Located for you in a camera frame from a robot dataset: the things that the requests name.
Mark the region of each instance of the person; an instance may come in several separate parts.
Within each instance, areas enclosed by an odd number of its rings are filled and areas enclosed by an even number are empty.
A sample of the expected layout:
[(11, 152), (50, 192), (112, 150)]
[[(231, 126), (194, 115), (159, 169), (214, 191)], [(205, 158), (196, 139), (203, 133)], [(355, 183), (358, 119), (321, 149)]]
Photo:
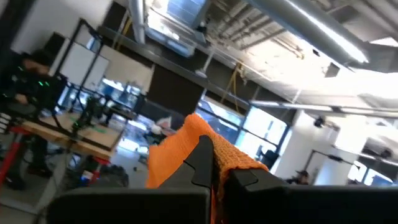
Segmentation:
[[(15, 85), (15, 80), (12, 77), (15, 75), (16, 69), (23, 70), (29, 73), (29, 75), (48, 75), (51, 64), (52, 57), (44, 50), (37, 50), (32, 55), (19, 55), (12, 52), (9, 66), (0, 76), (0, 90), (2, 93), (13, 92), (12, 95), (15, 95), (14, 102), (7, 104), (11, 110), (21, 113), (35, 111), (34, 106), (29, 103), (30, 96), (24, 91), (24, 88)], [(21, 177), (21, 163), (28, 148), (31, 148), (33, 158), (27, 168), (27, 172), (40, 177), (50, 178), (52, 171), (47, 167), (45, 162), (47, 145), (48, 142), (37, 135), (25, 135), (22, 137), (21, 146), (6, 174), (5, 184), (14, 190), (25, 189), (26, 184)]]
[(288, 184), (298, 184), (298, 185), (308, 185), (308, 180), (310, 178), (310, 175), (308, 174), (307, 171), (301, 170), (301, 171), (296, 171), (297, 175), (291, 179), (285, 180)]

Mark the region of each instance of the pillar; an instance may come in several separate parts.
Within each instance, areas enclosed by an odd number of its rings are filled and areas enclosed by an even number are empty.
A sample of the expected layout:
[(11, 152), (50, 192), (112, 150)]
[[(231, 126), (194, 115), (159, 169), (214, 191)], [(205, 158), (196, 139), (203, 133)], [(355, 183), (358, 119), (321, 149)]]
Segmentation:
[[(334, 147), (328, 154), (339, 156), (353, 163), (358, 159), (368, 140), (366, 117), (350, 115), (341, 124)], [(326, 159), (321, 166), (315, 185), (346, 185), (351, 165)]]

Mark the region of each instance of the metal duct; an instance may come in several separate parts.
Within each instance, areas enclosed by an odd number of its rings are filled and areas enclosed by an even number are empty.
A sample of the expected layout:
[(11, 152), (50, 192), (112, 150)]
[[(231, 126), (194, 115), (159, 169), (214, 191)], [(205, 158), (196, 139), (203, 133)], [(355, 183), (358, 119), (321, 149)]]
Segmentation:
[(363, 42), (308, 0), (246, 0), (334, 61), (367, 62)]
[(144, 0), (129, 0), (134, 38), (138, 44), (145, 44)]

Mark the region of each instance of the desk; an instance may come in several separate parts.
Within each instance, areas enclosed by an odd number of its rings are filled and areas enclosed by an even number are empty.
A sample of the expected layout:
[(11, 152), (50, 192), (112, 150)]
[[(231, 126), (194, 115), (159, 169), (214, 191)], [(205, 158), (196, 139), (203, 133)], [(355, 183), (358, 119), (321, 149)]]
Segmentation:
[[(78, 114), (73, 114), (73, 113), (72, 114), (65, 113), (57, 116), (61, 126), (64, 127), (65, 129), (70, 129), (73, 122), (78, 117), (79, 117)], [(46, 122), (47, 124), (57, 126), (52, 117), (44, 118), (42, 119), (42, 121)], [(30, 121), (23, 123), (22, 128), (24, 128), (26, 131), (37, 134), (42, 138), (50, 142), (54, 142), (55, 144), (58, 144), (63, 147), (66, 147), (69, 143), (70, 138), (68, 136)], [(78, 141), (77, 143), (75, 143), (72, 146), (71, 150), (82, 154), (89, 154), (92, 156), (96, 156), (100, 159), (108, 161), (113, 156), (116, 150), (116, 146), (120, 140), (120, 137), (122, 136), (121, 132), (122, 131), (116, 131), (114, 129), (106, 128), (100, 125), (97, 125), (92, 128), (83, 129), (78, 132), (79, 136), (85, 137), (92, 141), (96, 141), (104, 146), (111, 148), (111, 150), (106, 151), (104, 149), (98, 148), (83, 141)]]

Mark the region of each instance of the orange fabric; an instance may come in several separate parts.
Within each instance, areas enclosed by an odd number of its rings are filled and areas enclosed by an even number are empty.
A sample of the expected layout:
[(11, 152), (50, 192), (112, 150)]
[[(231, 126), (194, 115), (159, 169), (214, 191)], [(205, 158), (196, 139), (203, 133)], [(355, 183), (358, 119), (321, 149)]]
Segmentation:
[(268, 170), (264, 164), (254, 161), (215, 133), (198, 115), (192, 114), (185, 118), (184, 125), (176, 134), (166, 138), (159, 146), (149, 148), (147, 188), (157, 188), (167, 180), (193, 151), (201, 135), (207, 135), (213, 141), (215, 161), (220, 168), (218, 200), (223, 198), (223, 184), (230, 169)]

